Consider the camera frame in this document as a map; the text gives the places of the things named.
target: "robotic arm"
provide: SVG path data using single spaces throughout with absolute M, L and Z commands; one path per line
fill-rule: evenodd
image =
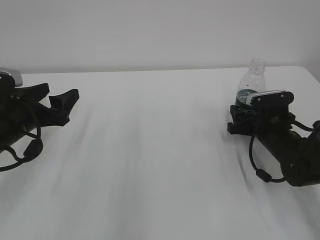
M 285 90 L 251 93 L 247 105 L 253 111 L 247 112 L 231 105 L 230 113 L 233 123 L 229 122 L 230 134 L 251 136 L 249 144 L 250 162 L 256 175 L 265 182 L 282 183 L 287 181 L 292 186 L 307 186 L 320 183 L 320 121 L 314 128 L 304 126 L 295 120 L 289 112 L 289 104 L 294 95 Z M 301 137 L 291 130 L 292 125 L 311 132 L 309 137 Z M 259 169 L 253 159 L 254 139 L 260 142 L 278 160 L 283 177 L 273 179 L 265 170 Z
M 64 126 L 69 114 L 79 99 L 77 89 L 57 96 L 50 96 L 51 108 L 39 103 L 49 91 L 47 83 L 22 86 L 22 76 L 16 70 L 0 68 L 0 153 L 8 151 L 16 163 L 0 167 L 0 172 L 14 169 L 35 159 L 43 150 L 41 127 Z M 34 138 L 23 153 L 17 156 L 11 147 L 23 136 Z

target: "table surface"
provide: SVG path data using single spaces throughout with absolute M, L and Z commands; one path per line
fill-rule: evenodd
M 65 127 L 42 129 L 38 158 L 0 174 L 0 239 L 320 239 L 320 185 L 262 182 L 249 137 L 226 131 L 246 71 L 23 75 L 24 86 L 76 88 L 80 100 Z M 268 67 L 265 76 L 268 89 L 294 93 L 298 121 L 320 119 L 320 84 L 306 69 Z M 21 154 L 29 141 L 14 147 Z M 280 177 L 259 141 L 253 148 Z

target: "black cable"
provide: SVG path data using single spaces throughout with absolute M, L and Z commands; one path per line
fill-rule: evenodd
M 29 153 L 28 155 L 26 155 L 26 151 L 25 151 L 24 152 L 24 158 L 20 158 L 20 157 L 17 156 L 16 151 L 11 146 L 7 145 L 7 146 L 0 147 L 1 150 L 9 152 L 13 156 L 13 158 L 17 161 L 16 163 L 14 163 L 12 165 L 5 166 L 5 167 L 0 167 L 0 172 L 8 171 L 8 170 L 11 170 L 11 169 L 14 169 L 14 168 L 20 166 L 23 163 L 30 162 L 31 160 L 33 160 L 34 158 L 36 158 L 39 155 L 39 153 L 42 151 L 42 148 L 43 148 L 43 143 L 41 141 L 41 125 L 40 125 L 40 122 L 39 122 L 37 116 L 35 115 L 35 113 L 29 107 L 29 105 L 27 103 L 19 100 L 18 98 L 11 98 L 11 100 L 13 102 L 15 102 L 17 105 L 22 106 L 31 115 L 31 117 L 33 118 L 33 121 L 34 121 L 34 124 L 35 124 L 35 128 L 36 128 L 36 134 L 33 134 L 31 132 L 27 132 L 27 131 L 23 131 L 23 133 L 25 135 L 29 136 L 29 137 L 32 137 L 32 138 L 36 139 L 38 141 L 36 143 L 32 143 L 31 142 L 29 144 L 29 146 L 26 148 L 26 151 L 28 150 L 28 148 L 30 146 L 32 146 L 33 147 L 32 150 L 35 149 L 35 147 L 37 147 L 37 149 L 36 149 L 37 152 L 35 154 L 30 154 Z
M 2 167 L 0 167 L 0 172 L 5 172 L 5 171 L 9 171 L 11 169 L 15 169 L 16 167 L 19 167 L 22 164 L 23 164 L 23 162 L 17 161 L 16 163 L 11 164 L 9 166 L 2 166 Z
M 298 122 L 296 120 L 293 120 L 291 124 L 296 125 L 298 128 L 301 128 L 302 130 L 305 130 L 307 132 L 312 132 L 313 130 L 315 130 L 314 128 L 307 127 L 306 125 L 303 125 L 301 122 Z
M 257 168 L 257 166 L 255 164 L 255 161 L 254 161 L 254 158 L 253 158 L 253 154 L 252 154 L 253 144 L 254 144 L 254 140 L 255 140 L 255 137 L 256 137 L 256 134 L 253 134 L 251 136 L 250 143 L 249 143 L 249 158 L 250 158 L 251 165 L 255 170 L 256 175 L 259 178 L 261 178 L 263 181 L 265 181 L 266 183 L 268 183 L 268 182 L 283 183 L 284 181 L 286 181 L 286 179 L 288 177 L 290 177 L 290 175 L 293 173 L 294 168 L 303 159 L 303 155 L 304 155 L 305 151 L 307 150 L 309 144 L 317 136 L 318 133 L 320 133 L 320 124 L 315 129 L 312 130 L 311 134 L 304 141 L 304 145 L 302 146 L 302 148 L 301 148 L 301 150 L 300 150 L 300 152 L 298 154 L 298 157 L 296 158 L 295 162 L 292 164 L 291 171 L 287 175 L 284 175 L 282 178 L 279 178 L 279 179 L 274 179 L 265 170 Z
M 249 159 L 251 162 L 252 167 L 255 170 L 255 174 L 261 178 L 263 181 L 265 181 L 266 183 L 272 182 L 272 183 L 282 183 L 284 182 L 286 179 L 284 177 L 279 178 L 279 179 L 274 179 L 271 177 L 271 175 L 269 173 L 267 173 L 265 170 L 257 168 L 255 161 L 254 161 L 254 157 L 252 155 L 252 150 L 253 150 L 253 144 L 254 144 L 254 140 L 255 140 L 256 135 L 252 134 L 251 139 L 250 139 L 250 143 L 249 143 Z

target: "plastic bottle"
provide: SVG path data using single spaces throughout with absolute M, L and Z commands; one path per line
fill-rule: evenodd
M 235 105 L 244 111 L 252 108 L 246 104 L 247 96 L 256 92 L 266 91 L 266 61 L 259 58 L 252 59 L 249 71 L 242 77 L 236 92 Z

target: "white wall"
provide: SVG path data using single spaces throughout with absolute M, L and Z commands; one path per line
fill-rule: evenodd
M 299 65 L 320 79 L 319 0 L 2 0 L 23 73 Z

